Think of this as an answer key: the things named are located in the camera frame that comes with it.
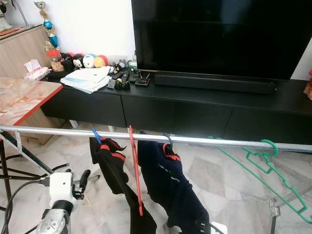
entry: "black tv cabinet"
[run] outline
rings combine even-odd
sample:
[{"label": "black tv cabinet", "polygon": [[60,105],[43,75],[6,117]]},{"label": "black tv cabinet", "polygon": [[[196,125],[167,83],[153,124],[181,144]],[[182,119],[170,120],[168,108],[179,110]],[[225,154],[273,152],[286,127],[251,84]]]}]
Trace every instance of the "black tv cabinet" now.
[{"label": "black tv cabinet", "polygon": [[306,84],[290,80],[268,95],[161,86],[153,78],[148,87],[90,95],[64,85],[42,110],[50,117],[185,136],[312,144]]}]

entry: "blue trophy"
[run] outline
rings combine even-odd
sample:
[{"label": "blue trophy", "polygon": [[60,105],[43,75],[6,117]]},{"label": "blue trophy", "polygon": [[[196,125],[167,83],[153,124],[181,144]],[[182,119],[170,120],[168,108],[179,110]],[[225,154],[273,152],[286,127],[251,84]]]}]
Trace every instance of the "blue trophy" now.
[{"label": "blue trophy", "polygon": [[55,35],[54,26],[48,20],[48,14],[43,10],[45,8],[45,2],[35,1],[34,4],[36,5],[37,8],[40,9],[39,13],[44,18],[43,28],[47,32],[50,42],[57,50],[59,50],[59,42],[57,36]]}]

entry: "papers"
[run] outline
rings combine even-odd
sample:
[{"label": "papers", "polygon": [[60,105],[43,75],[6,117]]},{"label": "papers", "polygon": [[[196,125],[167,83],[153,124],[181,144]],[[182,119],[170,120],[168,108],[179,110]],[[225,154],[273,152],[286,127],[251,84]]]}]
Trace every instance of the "papers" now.
[{"label": "papers", "polygon": [[108,84],[111,78],[107,75],[108,71],[109,67],[80,69],[68,74],[60,81],[63,84],[91,94]]}]

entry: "tissue box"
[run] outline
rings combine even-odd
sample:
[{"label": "tissue box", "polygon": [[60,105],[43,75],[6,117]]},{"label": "tissue box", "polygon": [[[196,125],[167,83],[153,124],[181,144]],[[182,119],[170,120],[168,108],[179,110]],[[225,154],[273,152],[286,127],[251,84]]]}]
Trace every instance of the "tissue box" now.
[{"label": "tissue box", "polygon": [[47,67],[41,67],[36,59],[32,59],[25,63],[28,73],[24,75],[24,79],[40,80],[49,74],[50,70]]}]

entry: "television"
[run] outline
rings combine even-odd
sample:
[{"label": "television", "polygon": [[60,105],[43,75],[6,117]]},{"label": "television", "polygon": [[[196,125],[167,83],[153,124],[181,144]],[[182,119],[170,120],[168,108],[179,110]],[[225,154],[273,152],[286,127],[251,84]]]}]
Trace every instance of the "television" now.
[{"label": "television", "polygon": [[158,71],[158,84],[199,88],[289,80],[312,36],[311,9],[310,0],[132,0],[137,67]]}]

